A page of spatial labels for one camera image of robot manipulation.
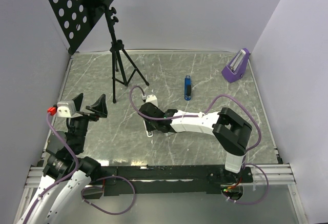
black music stand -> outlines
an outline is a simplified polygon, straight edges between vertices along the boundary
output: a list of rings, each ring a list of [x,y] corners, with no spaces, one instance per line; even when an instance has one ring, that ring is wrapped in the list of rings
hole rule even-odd
[[[68,52],[73,55],[81,43],[85,40],[93,27],[105,13],[108,29],[112,38],[112,46],[110,51],[112,52],[112,68],[113,68],[113,103],[116,103],[115,98],[115,82],[119,82],[124,86],[128,86],[135,72],[138,72],[140,77],[144,80],[147,86],[149,83],[137,68],[131,57],[124,49],[122,40],[116,39],[114,25],[118,22],[115,8],[109,9],[109,6],[114,0],[49,0],[52,10],[54,11],[56,18],[59,22],[61,29],[70,45]],[[134,67],[134,70],[127,80],[120,52],[128,58],[129,62]],[[118,80],[115,77],[115,70],[118,71],[117,63],[120,68],[123,81]]]

marble table top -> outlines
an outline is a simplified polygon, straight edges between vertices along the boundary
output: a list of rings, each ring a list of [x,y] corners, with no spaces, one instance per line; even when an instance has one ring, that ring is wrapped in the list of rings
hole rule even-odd
[[[193,52],[130,54],[150,86],[147,87],[137,73],[128,87],[116,83],[116,104],[112,103],[111,55],[74,55],[62,100],[70,100],[83,92],[84,109],[104,93],[108,108],[108,118],[89,123],[85,151],[79,157],[90,156],[103,166],[224,164],[225,150],[214,136],[192,132],[165,136],[154,131],[154,136],[147,138],[142,118],[133,110],[128,98],[131,87],[141,85],[146,94],[157,96],[158,106],[163,111],[179,109],[199,112],[204,111],[220,93],[235,97],[250,111],[262,131],[260,145],[248,152],[246,161],[276,164],[272,138],[249,66],[244,77],[232,84],[221,75],[221,70],[234,55]],[[123,54],[122,62],[128,78],[133,67]],[[192,78],[190,101],[183,98],[186,75]],[[133,100],[137,107],[142,105],[138,89],[134,92]],[[222,107],[230,107],[252,124],[244,112],[227,98],[220,98],[212,111],[220,111]],[[66,131],[65,119],[56,119],[55,128]],[[253,126],[249,145],[253,145],[257,138]]]

blue object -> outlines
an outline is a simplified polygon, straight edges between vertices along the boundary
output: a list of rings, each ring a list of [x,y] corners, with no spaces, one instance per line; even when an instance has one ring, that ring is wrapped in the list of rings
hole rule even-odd
[[[190,75],[186,75],[184,78],[184,98],[185,100],[191,100],[191,78]]]

cable connector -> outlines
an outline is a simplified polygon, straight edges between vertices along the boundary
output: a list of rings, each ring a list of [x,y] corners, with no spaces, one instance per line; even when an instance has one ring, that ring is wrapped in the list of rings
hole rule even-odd
[[[47,110],[48,113],[50,113],[50,115],[55,115],[56,112],[57,112],[57,108],[56,107],[50,107],[48,110]]]

wall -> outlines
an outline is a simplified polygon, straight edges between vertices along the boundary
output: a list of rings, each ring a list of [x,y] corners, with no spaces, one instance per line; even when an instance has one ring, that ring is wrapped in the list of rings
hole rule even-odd
[[[310,223],[328,222],[328,0],[281,0],[252,54],[275,140]]]
[[[59,28],[47,0],[42,0]],[[117,37],[127,49],[252,50],[279,0],[115,0]],[[107,51],[104,16],[80,52]]]
[[[0,0],[0,216],[13,223],[31,164],[48,133],[67,50],[40,0]]]

